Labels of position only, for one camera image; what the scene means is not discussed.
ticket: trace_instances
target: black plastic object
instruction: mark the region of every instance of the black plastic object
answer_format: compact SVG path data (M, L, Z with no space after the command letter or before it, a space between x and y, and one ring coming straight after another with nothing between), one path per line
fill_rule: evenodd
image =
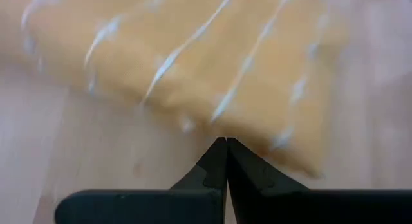
M218 138L198 163L170 190L89 190L64 199L57 224L223 223L226 200L224 138Z
M411 191L310 190L234 138L218 138L167 191L82 191L63 200L56 224L223 223L229 181L244 223L412 223Z

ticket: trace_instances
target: white stripe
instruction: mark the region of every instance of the white stripe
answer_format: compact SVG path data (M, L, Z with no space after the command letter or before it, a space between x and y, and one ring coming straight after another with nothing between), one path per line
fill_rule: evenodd
M93 42L91 43L86 56L84 57L83 68L86 70L89 67L90 58L93 55L93 52L99 46L101 42L104 40L114 36L117 33L121 23L129 18L132 15L136 15L135 13L140 12L141 9L145 8L146 6L154 7L159 6L163 0L151 0L150 2L138 3L134 5L132 8L129 9L128 12L121 13L115 17L113 17L107 25L103 26L97 33ZM96 72L91 72L91 77L89 79L88 90L92 93L95 89L96 84Z
M319 45L321 44L324 31L328 24L328 20L329 20L328 14L324 14L320 16L318 24L317 24L316 41L313 44L309 45L308 52L307 52L307 61L314 59L317 53L317 49ZM290 96L289 111L288 111L289 124L287 125L286 129L284 129L281 132L281 134L277 138L275 138L274 144L272 145L270 150L274 150L279 147L286 146L294 133L294 126L295 126L295 119L294 119L295 109L294 108L295 108L295 105L299 102L299 100L303 98L304 90L306 88L306 84L311 74L310 69L311 68L309 68L308 66L305 66L303 69L302 77L293 86L292 95Z
M236 74L234 80L232 81L232 84L230 86L230 89L226 93L226 95L223 97L217 108L214 110L211 122L216 121L217 118L223 114L223 112L226 110L226 107L230 104L232 101L234 95L236 94L236 91L238 90L239 84L243 78L243 76L252 68L252 62L253 59L256 55L256 52L258 51L258 48L260 47L261 43L265 39L265 37L270 33L270 30L273 29L273 26L276 22L276 19L282 9L282 7L288 2L289 0L281 0L279 2L279 5L276 8L276 11L274 12L273 16L268 20L266 25L264 26L262 32L259 34L259 37L257 38L257 41L253 45L251 51L249 52L248 56L244 60L241 69L238 71Z
M163 77L163 75L167 72L167 70L174 64L175 60L179 55L190 45L193 41L199 38L209 27L209 25L213 22L216 16L221 12L221 10L227 5L230 0L223 0L219 5L218 9L209 17L206 23L202 24L182 45L177 47L175 50L171 52L171 54L166 58L164 63L158 68L154 78L149 86L149 89L146 91L144 98L141 101L141 104L145 104L147 99L149 98L153 88L157 84L157 82Z
M179 117L179 123L184 133L189 133L196 127L196 124L187 115L181 115Z
M38 50L36 50L36 43L33 38L30 36L27 30L27 23L30 16L40 7L45 5L52 5L54 3L59 2L60 0L31 0L29 4L24 9L23 13L21 14L21 21L20 21L20 29L23 33L23 43L24 43L24 50L26 53L30 55L36 55L37 59L37 70L42 72L44 70L43 64L43 57Z

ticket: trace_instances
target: light wood floor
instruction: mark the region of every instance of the light wood floor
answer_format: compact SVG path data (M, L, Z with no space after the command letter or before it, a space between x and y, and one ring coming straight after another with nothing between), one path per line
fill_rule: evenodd
M309 187L412 188L411 1L334 1L353 8L356 35L338 72L324 176L285 171ZM1 222L53 223L55 204L81 189L168 188L212 141L1 66Z

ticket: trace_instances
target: fabric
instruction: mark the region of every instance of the fabric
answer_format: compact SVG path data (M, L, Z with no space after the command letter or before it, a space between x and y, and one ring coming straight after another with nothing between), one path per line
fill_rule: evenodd
M0 54L319 173L337 56L324 0L0 0Z

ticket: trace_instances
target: wooden floor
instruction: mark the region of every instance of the wooden floor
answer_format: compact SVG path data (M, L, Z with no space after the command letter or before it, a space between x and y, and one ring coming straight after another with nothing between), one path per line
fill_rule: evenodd
M336 80L324 175L284 170L313 188L412 188L411 1L333 1L355 35ZM53 223L55 204L81 189L168 188L212 141L2 65L1 223Z

